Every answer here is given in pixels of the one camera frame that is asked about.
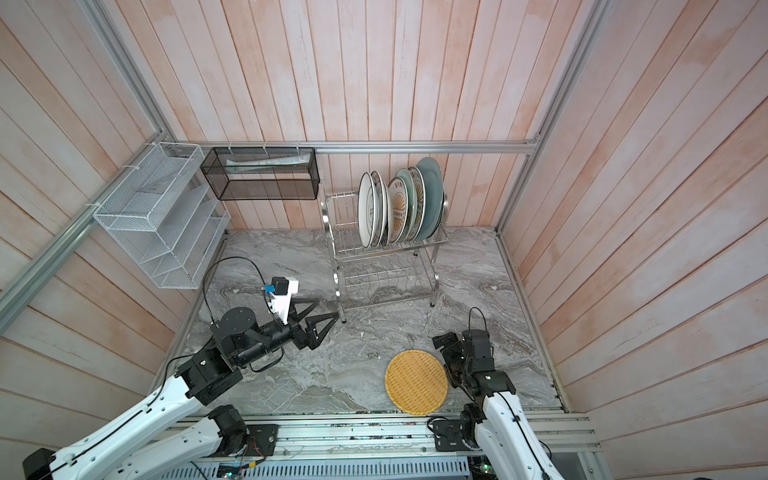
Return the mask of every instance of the white wire shelf organizer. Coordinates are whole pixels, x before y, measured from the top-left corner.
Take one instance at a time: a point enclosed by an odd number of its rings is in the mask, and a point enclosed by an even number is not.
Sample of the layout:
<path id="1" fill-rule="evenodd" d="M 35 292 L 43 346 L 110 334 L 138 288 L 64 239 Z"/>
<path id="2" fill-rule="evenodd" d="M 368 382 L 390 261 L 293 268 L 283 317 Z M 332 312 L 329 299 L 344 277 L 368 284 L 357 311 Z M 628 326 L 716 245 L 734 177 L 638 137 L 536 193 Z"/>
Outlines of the white wire shelf organizer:
<path id="1" fill-rule="evenodd" d="M 192 188 L 199 145 L 155 145 L 96 210 L 96 221 L 160 288 L 196 289 L 230 219 Z"/>
<path id="2" fill-rule="evenodd" d="M 449 241 L 444 215 L 426 240 L 364 248 L 357 223 L 358 192 L 326 195 L 320 203 L 339 314 L 345 310 L 429 298 L 434 306 L 440 287 L 435 262 Z"/>

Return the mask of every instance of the marble countertop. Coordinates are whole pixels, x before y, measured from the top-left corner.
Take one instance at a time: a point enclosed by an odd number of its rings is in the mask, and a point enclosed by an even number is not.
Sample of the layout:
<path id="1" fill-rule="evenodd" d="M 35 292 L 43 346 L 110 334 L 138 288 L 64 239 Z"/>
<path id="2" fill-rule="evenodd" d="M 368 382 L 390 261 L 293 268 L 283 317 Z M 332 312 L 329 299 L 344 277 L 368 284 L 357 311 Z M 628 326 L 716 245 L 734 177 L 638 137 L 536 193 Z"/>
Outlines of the marble countertop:
<path id="1" fill-rule="evenodd" d="M 451 241 L 442 246 L 437 271 L 441 286 L 437 303 L 413 300 L 376 308 L 346 311 L 347 323 L 337 322 L 316 350 L 299 351 L 286 345 L 283 360 L 263 373 L 243 371 L 243 381 L 207 409 L 235 405 L 244 415 L 301 412 L 392 412 L 384 375 L 389 361 L 407 349 L 421 349 L 442 357 L 432 337 L 466 328 L 467 315 L 479 307 L 488 320 L 497 369 L 503 369 L 527 406 L 559 406 L 542 357 L 533 342 L 520 303 L 490 228 L 447 229 Z M 321 230 L 252 230 L 227 238 L 223 257 L 253 260 L 264 279 L 294 276 L 299 297 L 324 301 L 314 313 L 335 310 L 333 282 L 326 240 Z M 262 284 L 250 263 L 225 260 L 217 268 L 207 296 L 216 318 L 229 308 L 248 306 L 260 323 L 269 313 Z M 482 318 L 473 315 L 479 326 Z M 199 349 L 210 337 L 210 315 L 203 305 L 185 345 L 185 353 Z M 253 364 L 266 365 L 269 356 Z M 450 389 L 441 410 L 460 410 L 467 398 Z"/>

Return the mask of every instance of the round yellow woven mat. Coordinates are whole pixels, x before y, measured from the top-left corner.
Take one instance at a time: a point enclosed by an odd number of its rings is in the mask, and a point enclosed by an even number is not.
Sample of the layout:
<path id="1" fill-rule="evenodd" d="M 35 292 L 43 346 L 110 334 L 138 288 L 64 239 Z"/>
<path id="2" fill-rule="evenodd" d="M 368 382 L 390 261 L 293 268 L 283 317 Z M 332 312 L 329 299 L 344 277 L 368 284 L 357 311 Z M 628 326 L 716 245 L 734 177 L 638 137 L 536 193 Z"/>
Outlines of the round yellow woven mat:
<path id="1" fill-rule="evenodd" d="M 442 364 L 422 350 L 406 350 L 392 359 L 384 378 L 386 392 L 397 408 L 411 415 L 439 409 L 448 395 Z"/>

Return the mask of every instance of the stack of plates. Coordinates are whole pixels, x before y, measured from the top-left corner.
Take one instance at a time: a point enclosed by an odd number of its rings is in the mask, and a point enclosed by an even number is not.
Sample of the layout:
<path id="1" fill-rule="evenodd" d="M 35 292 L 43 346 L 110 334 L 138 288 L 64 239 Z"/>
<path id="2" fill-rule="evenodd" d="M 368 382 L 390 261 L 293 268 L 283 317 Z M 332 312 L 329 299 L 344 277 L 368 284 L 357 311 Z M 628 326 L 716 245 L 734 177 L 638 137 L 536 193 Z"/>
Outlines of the stack of plates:
<path id="1" fill-rule="evenodd" d="M 424 240 L 445 217 L 445 191 L 437 161 L 425 157 L 386 184 L 377 171 L 360 179 L 357 220 L 362 245 Z"/>

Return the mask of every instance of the wooden wall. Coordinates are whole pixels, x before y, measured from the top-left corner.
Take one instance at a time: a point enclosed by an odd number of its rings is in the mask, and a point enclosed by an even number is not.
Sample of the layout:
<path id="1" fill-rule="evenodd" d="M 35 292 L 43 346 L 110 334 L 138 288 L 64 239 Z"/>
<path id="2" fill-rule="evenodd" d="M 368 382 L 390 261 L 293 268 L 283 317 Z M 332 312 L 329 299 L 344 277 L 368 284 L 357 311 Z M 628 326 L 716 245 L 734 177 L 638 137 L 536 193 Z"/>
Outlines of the wooden wall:
<path id="1" fill-rule="evenodd" d="M 0 288 L 154 134 L 77 2 L 0 2 Z M 146 395 L 188 297 L 86 239 L 0 339 L 3 478 Z"/>
<path id="2" fill-rule="evenodd" d="M 768 471 L 766 24 L 616 2 L 504 232 L 616 478 Z"/>
<path id="3" fill-rule="evenodd" d="M 594 0 L 104 0 L 189 141 L 533 137 Z M 350 191 L 422 155 L 320 155 Z M 451 225 L 495 225 L 515 154 L 434 155 Z M 319 228 L 316 202 L 238 201 L 240 229 Z"/>

